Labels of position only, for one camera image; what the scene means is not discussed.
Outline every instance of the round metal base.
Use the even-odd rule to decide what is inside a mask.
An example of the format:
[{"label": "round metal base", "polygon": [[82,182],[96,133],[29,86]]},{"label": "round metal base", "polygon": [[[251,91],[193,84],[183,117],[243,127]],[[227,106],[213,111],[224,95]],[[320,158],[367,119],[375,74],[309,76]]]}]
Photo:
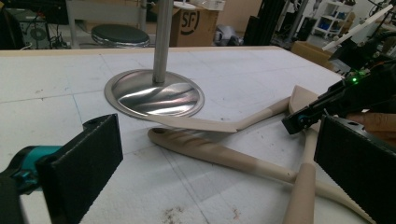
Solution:
[{"label": "round metal base", "polygon": [[111,78],[105,97],[119,111],[139,119],[147,115],[190,116],[204,105],[201,89],[191,80],[166,72],[164,83],[152,81],[152,70],[133,70]]}]

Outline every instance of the white table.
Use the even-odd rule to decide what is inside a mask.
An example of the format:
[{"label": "white table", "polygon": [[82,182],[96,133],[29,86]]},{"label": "white table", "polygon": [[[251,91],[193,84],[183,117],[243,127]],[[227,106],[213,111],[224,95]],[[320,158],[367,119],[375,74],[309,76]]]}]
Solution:
[{"label": "white table", "polygon": [[[81,124],[118,113],[124,160],[82,223],[281,223],[291,187],[167,151],[147,132],[157,123],[127,117],[105,99],[118,73],[152,68],[153,49],[0,51],[0,171],[20,149],[63,145]],[[205,93],[196,118],[240,120],[301,85],[321,94],[340,79],[288,51],[270,47],[170,49],[168,71]],[[200,133],[226,147],[298,170],[304,135],[288,135],[284,115],[240,133]],[[320,169],[317,179],[332,183]],[[31,223],[50,223],[41,192],[22,196]],[[315,223],[364,223],[317,197]]]}]

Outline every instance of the beige plastic arm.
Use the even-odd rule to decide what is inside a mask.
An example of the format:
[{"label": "beige plastic arm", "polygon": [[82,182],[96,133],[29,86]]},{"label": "beige plastic arm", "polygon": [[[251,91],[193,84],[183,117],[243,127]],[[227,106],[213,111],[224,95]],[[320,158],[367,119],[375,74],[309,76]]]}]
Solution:
[{"label": "beige plastic arm", "polygon": [[[256,159],[187,133],[155,128],[148,131],[148,137],[155,144],[177,153],[254,175],[271,177],[293,184],[298,174],[290,169]],[[369,222],[375,223],[339,188],[316,181],[316,194],[343,204]]]},{"label": "beige plastic arm", "polygon": [[246,127],[253,125],[264,119],[269,119],[274,115],[286,112],[288,110],[290,98],[287,97],[280,100],[273,105],[268,106],[264,110],[253,114],[245,119],[237,122],[221,122],[208,119],[195,119],[188,117],[171,117],[171,116],[159,116],[159,115],[148,115],[145,119],[159,122],[161,124],[183,129],[213,131],[213,132],[224,132],[224,133],[236,133],[246,129]]},{"label": "beige plastic arm", "polygon": [[303,163],[297,175],[283,219],[284,224],[312,224],[315,210],[316,166],[314,162],[318,133],[313,129],[305,132]]},{"label": "beige plastic arm", "polygon": [[[303,87],[295,86],[289,101],[289,111],[294,113],[318,99],[318,96]],[[315,210],[316,166],[314,162],[319,125],[314,124],[305,132],[303,162],[291,191],[283,224],[312,224]]]}]

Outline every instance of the stool seat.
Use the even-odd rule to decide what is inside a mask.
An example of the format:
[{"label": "stool seat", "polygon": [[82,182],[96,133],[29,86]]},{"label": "stool seat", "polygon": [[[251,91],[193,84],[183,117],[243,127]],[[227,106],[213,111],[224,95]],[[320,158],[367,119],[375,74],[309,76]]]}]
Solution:
[{"label": "stool seat", "polygon": [[142,30],[128,25],[103,24],[91,30],[92,39],[111,48],[144,48],[149,45],[149,36]]}]

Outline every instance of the cable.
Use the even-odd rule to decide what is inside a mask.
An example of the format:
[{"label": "cable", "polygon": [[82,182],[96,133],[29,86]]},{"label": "cable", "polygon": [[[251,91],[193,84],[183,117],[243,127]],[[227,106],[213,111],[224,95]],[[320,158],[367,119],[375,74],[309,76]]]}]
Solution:
[{"label": "cable", "polygon": [[29,49],[29,48],[32,47],[32,46],[33,46],[33,43],[32,43],[32,42],[29,42],[29,45],[28,45],[28,46],[25,46],[25,47],[21,48],[20,50]]}]

